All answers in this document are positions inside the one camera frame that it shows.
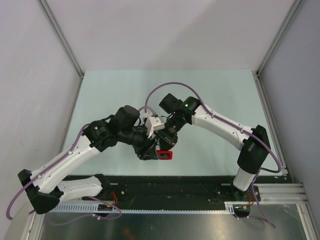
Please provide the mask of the red sunglasses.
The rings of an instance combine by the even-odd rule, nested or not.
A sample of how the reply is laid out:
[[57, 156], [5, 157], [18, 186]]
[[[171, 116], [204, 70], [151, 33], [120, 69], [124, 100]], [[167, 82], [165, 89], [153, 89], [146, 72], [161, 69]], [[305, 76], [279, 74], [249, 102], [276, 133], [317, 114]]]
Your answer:
[[169, 150], [157, 150], [157, 159], [161, 161], [169, 161], [173, 158], [173, 152]]

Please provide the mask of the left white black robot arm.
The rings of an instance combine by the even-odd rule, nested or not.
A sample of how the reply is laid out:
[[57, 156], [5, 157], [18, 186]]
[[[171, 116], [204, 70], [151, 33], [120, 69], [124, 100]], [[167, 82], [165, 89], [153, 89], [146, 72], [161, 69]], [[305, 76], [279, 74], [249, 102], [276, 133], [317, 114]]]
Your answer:
[[107, 199], [111, 184], [103, 174], [71, 181], [64, 179], [85, 161], [117, 143], [132, 146], [141, 160], [156, 160], [156, 142], [152, 135], [164, 128], [164, 121], [156, 113], [148, 114], [144, 124], [135, 125], [139, 119], [140, 112], [125, 105], [116, 114], [84, 125], [72, 146], [44, 166], [19, 172], [18, 178], [34, 211], [46, 214], [64, 201], [82, 197]]

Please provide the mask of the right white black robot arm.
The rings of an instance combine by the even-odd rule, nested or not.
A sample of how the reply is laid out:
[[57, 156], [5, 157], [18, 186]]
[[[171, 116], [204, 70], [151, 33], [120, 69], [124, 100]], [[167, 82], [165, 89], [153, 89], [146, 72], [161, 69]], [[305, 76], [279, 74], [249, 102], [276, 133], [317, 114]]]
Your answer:
[[238, 171], [230, 187], [231, 196], [242, 201], [249, 194], [249, 187], [269, 154], [270, 141], [266, 129], [241, 125], [214, 112], [195, 97], [185, 101], [167, 94], [159, 106], [169, 114], [162, 130], [156, 131], [162, 151], [171, 150], [178, 142], [178, 132], [186, 124], [208, 130], [223, 138], [240, 151]]

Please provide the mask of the aluminium rail frame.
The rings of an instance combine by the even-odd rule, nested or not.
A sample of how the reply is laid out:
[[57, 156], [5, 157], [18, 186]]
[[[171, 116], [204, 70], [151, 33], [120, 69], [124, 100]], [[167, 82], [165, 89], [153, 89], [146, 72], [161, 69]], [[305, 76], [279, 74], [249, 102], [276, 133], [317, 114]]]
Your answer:
[[[80, 128], [124, 105], [148, 104], [159, 114], [168, 93], [179, 99], [200, 95], [214, 111], [240, 124], [262, 125], [271, 149], [283, 160], [265, 115], [252, 72], [248, 69], [91, 70], [84, 74], [64, 145]], [[226, 140], [197, 126], [178, 133], [172, 160], [139, 160], [132, 147], [119, 143], [72, 172], [74, 177], [107, 176], [234, 176], [239, 152]], [[53, 212], [33, 225], [41, 240], [317, 240], [320, 237], [307, 193], [288, 174], [263, 172], [257, 180], [261, 203], [249, 219], [231, 214], [123, 213], [97, 220], [84, 213]]]

